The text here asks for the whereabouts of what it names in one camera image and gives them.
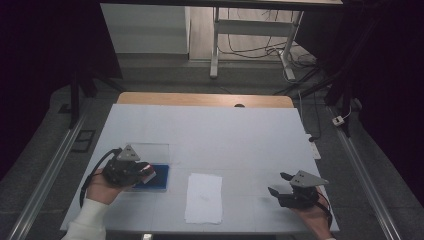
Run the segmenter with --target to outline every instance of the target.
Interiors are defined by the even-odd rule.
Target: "black wall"
[[[1,1],[0,177],[38,128],[51,94],[87,67],[121,77],[97,2]]]
[[[422,1],[393,1],[357,63],[355,95],[363,126],[424,206],[423,11]]]

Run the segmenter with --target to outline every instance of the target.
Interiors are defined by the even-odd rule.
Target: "person's arm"
[[[96,171],[88,186],[84,205],[75,220],[69,223],[68,232],[62,240],[105,239],[103,217],[109,209],[109,204],[125,188],[110,186],[100,173],[101,170]]]
[[[328,203],[323,196],[320,195],[318,200],[323,206],[328,208]],[[303,221],[303,223],[312,231],[318,240],[334,239],[328,227],[327,215],[317,206],[308,209],[291,209]]]

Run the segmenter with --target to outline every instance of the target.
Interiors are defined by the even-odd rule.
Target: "black cable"
[[[274,21],[277,21],[278,13],[279,13],[279,11],[277,11],[277,14],[275,16],[275,20]],[[230,19],[230,9],[229,8],[227,9],[227,18]],[[219,48],[219,46],[218,46],[218,50],[219,50],[219,52],[221,52],[223,54],[232,54],[232,55],[236,55],[236,56],[240,56],[240,57],[244,57],[244,58],[263,58],[263,57],[267,57],[267,56],[271,55],[275,51],[274,49],[271,50],[271,51],[270,50],[267,50],[268,47],[274,47],[275,48],[276,46],[279,46],[279,45],[282,45],[282,44],[285,44],[286,43],[286,42],[277,43],[277,44],[274,44],[272,46],[269,46],[269,43],[271,42],[271,38],[272,37],[269,37],[268,42],[267,42],[267,44],[266,44],[265,47],[259,47],[259,48],[248,49],[248,50],[234,50],[233,47],[232,47],[232,45],[231,45],[230,34],[227,34],[228,46],[230,47],[231,52],[224,52],[224,51],[222,51]],[[239,53],[245,53],[245,52],[253,52],[253,51],[257,51],[257,50],[261,50],[261,49],[265,49],[265,51],[266,51],[266,54],[265,55],[261,55],[261,56],[247,56],[247,55],[239,54]]]
[[[293,240],[297,240],[297,238],[294,236],[294,235],[288,235],[291,239],[293,239]]]
[[[331,224],[333,223],[333,215],[331,214],[331,205],[330,205],[330,202],[327,200],[327,198],[322,193],[318,192],[318,194],[321,195],[321,197],[323,197],[325,199],[325,201],[328,204],[328,209],[324,205],[322,205],[321,203],[319,203],[319,202],[316,202],[315,205],[317,207],[321,208],[325,212],[325,214],[327,215],[328,229],[330,229]]]
[[[112,153],[116,154],[116,153],[120,153],[122,151],[121,148],[118,149],[112,149],[109,152],[107,152],[100,160],[99,162],[96,164],[96,166],[93,168],[93,170],[91,171],[91,173],[87,176],[87,178],[85,179],[84,184],[81,187],[81,191],[80,191],[80,207],[82,207],[82,205],[84,204],[84,197],[85,197],[85,192],[87,191],[88,185],[90,185],[91,180],[93,179],[93,177],[96,175],[95,172],[97,171],[97,169],[99,168],[100,164],[102,164],[102,162]]]
[[[297,81],[296,83],[293,83],[292,85],[290,85],[290,86],[288,86],[288,87],[286,87],[286,88],[284,88],[282,90],[279,90],[277,92],[274,92],[272,95],[275,96],[275,95],[278,95],[278,94],[280,94],[282,92],[284,92],[286,94],[287,92],[293,90],[297,86],[299,86],[299,85],[303,84],[304,82],[306,82],[307,80],[309,80],[309,78],[311,78],[312,76],[314,76],[315,74],[317,74],[319,72],[319,70],[321,70],[321,69],[318,68],[318,67],[315,67],[315,68],[311,69],[299,81]]]
[[[315,109],[315,114],[316,114],[316,116],[317,116],[317,123],[318,123],[318,136],[311,136],[310,138],[309,138],[309,141],[310,142],[313,142],[313,141],[315,141],[315,140],[318,140],[318,139],[320,139],[321,138],[321,119],[319,118],[319,114],[318,114],[318,107],[317,107],[317,99],[316,99],[316,94],[315,94],[315,92],[314,92],[314,109]],[[306,125],[304,124],[304,127],[305,127],[305,129],[306,129],[306,131],[307,131],[307,133],[309,133],[309,134],[311,134],[312,135],[312,131],[310,131],[307,127],[306,127]]]
[[[265,13],[268,13],[268,17],[265,19],[265,21],[268,21],[268,19],[271,17],[271,9],[270,10],[266,10],[261,15],[264,15]]]
[[[239,17],[239,19],[241,19],[240,14],[238,13],[240,8],[237,8],[237,16]]]
[[[316,66],[318,66],[317,63],[304,64],[304,63],[302,63],[302,62],[299,61],[300,57],[306,56],[306,55],[312,55],[312,54],[310,54],[310,53],[302,54],[299,57],[297,57],[297,60],[294,60],[293,55],[290,52],[289,53],[289,56],[290,56],[291,60],[289,60],[289,62],[291,62],[295,67],[302,68],[302,69],[303,68],[308,68],[308,67],[316,67]]]
[[[224,90],[225,92],[227,92],[229,94],[233,94],[230,90],[228,90],[228,89],[226,89],[224,87],[218,86],[218,88],[221,89],[221,90]]]

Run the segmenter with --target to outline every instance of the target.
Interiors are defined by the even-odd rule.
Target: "cable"
[[[274,21],[277,21],[278,14],[279,14],[279,10],[277,11],[277,14],[276,14],[276,16],[275,16]],[[228,18],[228,19],[230,19],[230,9],[229,9],[229,8],[227,9],[227,18]],[[267,56],[271,55],[271,54],[274,52],[274,50],[269,50],[269,49],[267,49],[267,48],[269,48],[269,47],[274,47],[274,49],[275,49],[275,47],[276,47],[276,46],[283,45],[283,44],[285,44],[285,43],[286,43],[286,42],[282,42],[282,43],[277,43],[277,44],[274,44],[274,45],[269,46],[269,43],[271,42],[271,38],[272,38],[272,37],[270,36],[270,37],[269,37],[269,39],[268,39],[268,42],[267,42],[267,44],[266,44],[266,46],[265,46],[265,47],[259,47],[259,48],[248,49],[248,50],[234,50],[234,49],[233,49],[233,47],[232,47],[232,45],[231,45],[230,34],[227,34],[228,45],[229,45],[229,47],[230,47],[231,52],[224,52],[224,51],[222,51],[222,50],[219,48],[219,46],[218,46],[218,50],[219,50],[219,52],[221,52],[221,53],[223,53],[223,54],[232,54],[232,55],[236,55],[236,56],[240,56],[240,57],[244,57],[244,58],[253,58],[253,59],[254,59],[254,58],[263,58],[263,57],[267,57]],[[247,56],[247,55],[239,54],[239,53],[245,53],[245,52],[258,51],[258,50],[261,50],[261,49],[265,49],[265,51],[266,51],[266,54],[265,54],[265,55],[260,55],[260,56]]]
[[[321,208],[325,212],[325,214],[327,215],[328,229],[330,229],[331,228],[331,224],[333,223],[333,215],[331,214],[331,205],[330,205],[330,202],[328,201],[328,199],[324,195],[322,195],[322,193],[318,192],[318,194],[321,195],[325,199],[325,201],[328,204],[328,208],[326,208],[324,205],[322,205],[319,202],[316,202],[315,205],[317,207]]]
[[[299,86],[299,85],[301,85],[301,84],[303,84],[303,83],[305,83],[306,81],[308,81],[312,76],[314,76],[315,74],[317,74],[319,71],[320,71],[321,69],[319,68],[319,67],[315,67],[315,68],[313,68],[313,69],[311,69],[309,72],[307,72],[306,74],[305,74],[305,76],[303,76],[301,79],[299,79],[299,80],[297,80],[297,81],[290,81],[290,80],[288,80],[287,79],[287,76],[286,75],[283,75],[284,76],[284,79],[288,82],[288,83],[291,83],[291,84],[294,84],[294,85],[292,85],[292,86],[289,86],[289,87],[287,87],[286,89],[283,89],[283,90],[280,90],[280,91],[278,91],[278,92],[276,92],[274,95],[276,95],[276,94],[278,94],[278,93],[281,93],[281,92],[283,92],[283,91],[286,91],[287,89],[289,89],[289,88],[293,88],[293,86]]]
[[[300,55],[300,56],[298,56],[297,57],[297,60],[295,61],[294,59],[293,59],[293,55],[292,55],[292,53],[290,52],[289,53],[289,56],[290,56],[290,58],[291,58],[291,60],[289,59],[289,62],[291,63],[291,64],[293,64],[293,66],[295,66],[295,67],[297,67],[297,68],[308,68],[308,67],[316,67],[317,66],[317,63],[316,62],[306,62],[306,63],[309,63],[309,64],[305,64],[305,63],[302,63],[299,59],[301,58],[301,57],[303,57],[303,56],[308,56],[308,55],[311,55],[312,56],[312,54],[310,54],[310,53],[305,53],[305,54],[302,54],[302,55]]]
[[[288,235],[291,239],[293,239],[293,240],[297,240],[297,238],[294,236],[294,235],[292,235],[292,234],[290,234],[290,235]]]
[[[239,10],[240,8],[237,8],[237,16],[239,17],[239,19],[241,19],[240,14],[238,13]]]
[[[271,17],[271,10],[266,10],[261,15],[264,15],[265,13],[268,13],[268,17],[265,19],[265,21],[268,21],[268,19]]]
[[[300,105],[300,120],[302,121],[302,125],[304,130],[305,129],[305,124],[303,123],[303,109],[302,109],[302,97],[300,96],[300,91],[298,90],[297,93],[299,94],[299,105]]]
[[[100,160],[99,162],[96,164],[96,166],[93,168],[93,170],[91,171],[91,173],[87,176],[87,178],[85,179],[84,184],[81,187],[81,191],[80,191],[80,207],[82,207],[83,203],[84,203],[84,197],[85,197],[85,192],[87,191],[88,185],[90,185],[91,179],[93,178],[93,176],[95,176],[95,172],[97,171],[97,169],[99,168],[100,164],[102,164],[102,162],[110,155],[110,154],[116,154],[121,152],[122,149],[118,148],[118,149],[112,149],[109,152],[107,152]]]
[[[352,112],[352,106],[349,106],[349,113],[343,117],[343,119],[349,117],[350,113]]]
[[[292,63],[294,66],[296,66],[295,64],[294,64],[294,62],[293,62],[293,56],[292,56],[292,54],[291,54],[291,52],[289,52],[289,56],[291,57],[291,59],[292,59],[292,61],[290,61],[289,60],[289,62],[290,63]],[[304,79],[304,78],[306,78],[306,79],[304,79],[303,81],[306,81],[307,79],[309,79],[310,77],[312,77],[316,72],[314,72],[314,71],[317,71],[317,70],[320,70],[320,68],[315,64],[315,65],[310,65],[310,66],[308,66],[308,67],[315,67],[314,69],[312,69],[311,71],[309,71],[301,80],[298,80],[298,81],[291,81],[291,80],[289,80],[288,79],[288,77],[287,77],[287,75],[286,75],[286,67],[287,66],[284,66],[283,67],[283,77],[284,77],[284,80],[286,80],[286,82],[288,82],[288,83],[291,83],[291,84],[300,84],[302,81],[302,79]]]
[[[272,95],[273,95],[273,96],[278,95],[278,94],[280,94],[280,93],[282,93],[282,92],[286,91],[287,89],[289,89],[289,88],[291,88],[291,87],[292,87],[292,86],[288,86],[288,87],[286,87],[286,88],[284,88],[284,89],[282,89],[282,90],[278,90],[278,91],[274,92]]]
[[[221,90],[224,90],[225,92],[227,92],[229,94],[233,94],[230,90],[228,90],[228,89],[226,89],[224,87],[218,86],[218,88],[221,89]]]
[[[315,108],[315,113],[317,115],[317,122],[318,122],[318,136],[314,137],[314,140],[317,140],[317,139],[321,138],[322,130],[321,130],[321,120],[319,118],[318,107],[317,107],[317,98],[316,98],[315,92],[314,92],[314,108]]]

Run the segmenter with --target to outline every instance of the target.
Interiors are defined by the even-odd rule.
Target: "white cloth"
[[[103,240],[106,238],[106,229],[103,217],[109,205],[90,199],[84,200],[84,205],[77,218],[68,225],[68,232],[62,240]]]
[[[186,223],[222,222],[222,177],[192,173],[188,178]]]

